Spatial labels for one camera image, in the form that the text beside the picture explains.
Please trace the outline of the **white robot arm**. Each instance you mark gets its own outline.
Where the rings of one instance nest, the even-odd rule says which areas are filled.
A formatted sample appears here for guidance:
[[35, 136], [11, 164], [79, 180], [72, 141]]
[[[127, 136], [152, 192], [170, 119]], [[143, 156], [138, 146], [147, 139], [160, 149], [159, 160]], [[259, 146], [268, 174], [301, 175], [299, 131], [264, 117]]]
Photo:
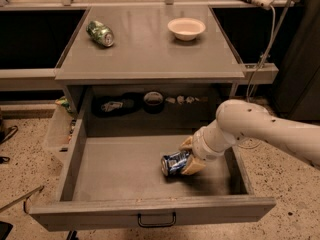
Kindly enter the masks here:
[[208, 161], [222, 156], [227, 149], [248, 138], [264, 141], [297, 159], [320, 166], [320, 127], [272, 116], [264, 107], [230, 99], [216, 110], [216, 117], [201, 127], [179, 147], [191, 156], [181, 173], [192, 175]]

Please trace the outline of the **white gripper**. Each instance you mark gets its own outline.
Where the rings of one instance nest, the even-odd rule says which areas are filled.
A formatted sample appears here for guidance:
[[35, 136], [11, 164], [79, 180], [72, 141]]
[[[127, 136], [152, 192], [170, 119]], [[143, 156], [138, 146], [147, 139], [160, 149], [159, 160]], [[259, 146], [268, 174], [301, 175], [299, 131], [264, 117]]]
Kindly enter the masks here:
[[213, 161], [224, 154], [223, 138], [217, 128], [201, 127], [195, 134], [187, 137], [179, 146], [179, 150], [191, 150], [182, 175], [193, 175], [206, 166], [204, 161]]

